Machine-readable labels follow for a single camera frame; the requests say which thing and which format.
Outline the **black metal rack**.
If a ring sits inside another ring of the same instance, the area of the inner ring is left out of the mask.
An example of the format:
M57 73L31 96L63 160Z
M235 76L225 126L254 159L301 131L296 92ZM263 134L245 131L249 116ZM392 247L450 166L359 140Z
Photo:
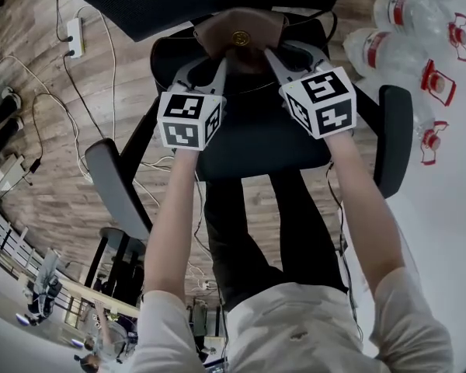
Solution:
M36 278L35 249L19 234L0 213L0 267L15 279L25 276Z

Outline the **person's left forearm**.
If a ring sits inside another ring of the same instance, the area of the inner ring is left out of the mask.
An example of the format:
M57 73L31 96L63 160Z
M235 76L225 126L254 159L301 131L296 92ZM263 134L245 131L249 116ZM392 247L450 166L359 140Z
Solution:
M190 258L193 193L198 152L179 149L153 224L144 259L144 291L164 291L185 299Z

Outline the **person's black trousers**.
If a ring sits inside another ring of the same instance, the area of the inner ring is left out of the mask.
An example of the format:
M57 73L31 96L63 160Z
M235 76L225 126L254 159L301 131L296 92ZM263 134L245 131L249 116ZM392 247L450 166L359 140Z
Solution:
M301 172L270 174L280 212L282 268L271 266L249 234L242 182L206 184L204 217L213 272L231 311L241 302L284 283L333 288L345 294L336 250Z

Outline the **black equipment rig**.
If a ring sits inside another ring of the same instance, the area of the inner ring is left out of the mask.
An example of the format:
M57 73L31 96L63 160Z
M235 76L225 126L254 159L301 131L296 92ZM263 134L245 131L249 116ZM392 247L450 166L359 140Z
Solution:
M31 326L38 326L53 312L55 299L62 285L56 275L60 254L53 249L48 249L37 277L34 282L26 286L26 300L29 315L26 319Z

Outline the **black table pedestal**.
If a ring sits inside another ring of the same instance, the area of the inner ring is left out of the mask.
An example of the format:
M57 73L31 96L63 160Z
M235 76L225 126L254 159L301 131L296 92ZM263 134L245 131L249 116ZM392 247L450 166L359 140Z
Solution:
M102 228L99 235L99 246L92 259L85 286L136 307L143 288L145 245L117 228ZM107 248L114 251L115 255L107 280L102 282L101 278L95 277Z

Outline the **person's white shirt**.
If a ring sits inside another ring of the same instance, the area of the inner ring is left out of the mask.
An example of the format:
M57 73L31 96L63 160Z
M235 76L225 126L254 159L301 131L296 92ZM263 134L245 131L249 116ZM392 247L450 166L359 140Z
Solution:
M450 335L407 270L389 273L374 302L378 353L369 357L341 291L295 283L262 291L227 315L227 373L453 373ZM130 373L204 372L183 302L148 292Z

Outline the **person's right forearm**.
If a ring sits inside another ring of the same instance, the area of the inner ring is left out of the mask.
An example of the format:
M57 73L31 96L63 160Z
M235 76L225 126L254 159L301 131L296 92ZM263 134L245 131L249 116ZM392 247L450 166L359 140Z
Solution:
M356 256L374 294L389 273L405 265L398 227L350 133L331 135L325 142Z

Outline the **white shelf unit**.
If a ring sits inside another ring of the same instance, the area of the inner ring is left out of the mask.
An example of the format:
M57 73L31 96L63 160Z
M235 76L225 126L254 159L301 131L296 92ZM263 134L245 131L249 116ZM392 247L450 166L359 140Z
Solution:
M0 194L11 190L25 175L23 168L24 157L10 155L0 165Z

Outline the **black office chair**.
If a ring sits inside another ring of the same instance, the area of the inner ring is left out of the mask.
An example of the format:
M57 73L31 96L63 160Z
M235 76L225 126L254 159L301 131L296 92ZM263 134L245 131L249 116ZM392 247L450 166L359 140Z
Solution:
M151 71L158 90L158 97L151 109L142 117L137 129L119 153L114 141L104 138L85 152L86 165L107 210L120 227L136 239L148 237L152 223L144 210L134 186L137 158L143 158L151 136L157 126L156 103L163 102L161 94L172 85L172 77L178 69L190 63L192 58L205 58L199 68L190 75L192 80L202 76L206 80L215 61L206 53L203 44L192 36L192 30L213 18L213 14L227 9L268 9L273 7L317 9L315 15L330 12L337 0L84 0L108 16L133 41L139 42L182 23L191 22L193 28L158 39L151 51ZM302 53L287 47L287 41L301 41L320 47L329 56L330 36L323 41L324 30L316 18L286 12L287 20L299 22L287 25L281 33L281 56L289 57L297 64L303 61ZM330 159L324 141L310 140L303 135L300 124L289 119L282 107L278 91L275 91L272 71L243 73L233 65L233 55L228 59L230 72L226 78L226 118L215 132L211 146L201 152L197 175L200 181L243 179L266 175L284 169L312 169L325 166ZM397 158L405 158L405 136L391 141L392 124L404 124L405 113L396 113L398 103L391 97L405 102L405 92L394 86L385 86L385 103L376 104L369 96L354 86L357 96L357 113L378 136L374 180L385 198L398 192L406 167L392 163L392 152Z

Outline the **brown leather bag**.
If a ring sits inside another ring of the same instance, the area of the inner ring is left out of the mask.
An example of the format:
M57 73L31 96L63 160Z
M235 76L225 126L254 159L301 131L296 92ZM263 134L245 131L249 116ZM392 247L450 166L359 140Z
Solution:
M282 56L281 44L297 40L320 48L329 58L327 45L332 34L323 30L319 20L324 14L318 11L303 16L293 12L240 7L205 19L195 25L194 36L208 60L189 73L193 89L208 90L222 58L227 58L223 96L277 93L280 84L263 51L270 48L288 67Z

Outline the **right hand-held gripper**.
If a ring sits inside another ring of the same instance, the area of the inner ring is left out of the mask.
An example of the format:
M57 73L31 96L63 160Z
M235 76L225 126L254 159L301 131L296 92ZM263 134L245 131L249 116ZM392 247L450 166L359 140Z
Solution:
M287 40L281 49L289 69L270 48L263 53L291 117L315 139L355 128L356 91L345 70L311 44Z

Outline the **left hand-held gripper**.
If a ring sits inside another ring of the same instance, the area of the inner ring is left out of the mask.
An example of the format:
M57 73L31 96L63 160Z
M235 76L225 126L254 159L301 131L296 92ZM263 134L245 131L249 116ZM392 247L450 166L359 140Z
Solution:
M189 73L208 58L197 58L183 65L172 86L161 94L158 128L167 148L203 151L221 126L227 77L227 58L222 58L208 90L193 89Z

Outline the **clear water bottle red cap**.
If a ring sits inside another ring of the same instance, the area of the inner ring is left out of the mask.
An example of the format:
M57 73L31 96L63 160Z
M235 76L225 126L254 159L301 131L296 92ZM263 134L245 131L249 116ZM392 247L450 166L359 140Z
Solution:
M408 90L449 106L457 84L415 39L379 29L358 29L343 42L349 62L364 78Z
M356 85L374 102L378 102L379 88L383 82L372 78L361 78ZM422 152L421 163L424 166L436 164L436 153L440 148L439 133L445 131L449 124L445 120L436 119L432 107L422 96L412 94L413 145Z
M376 0L374 22L417 40L435 56L466 62L466 15L441 0Z

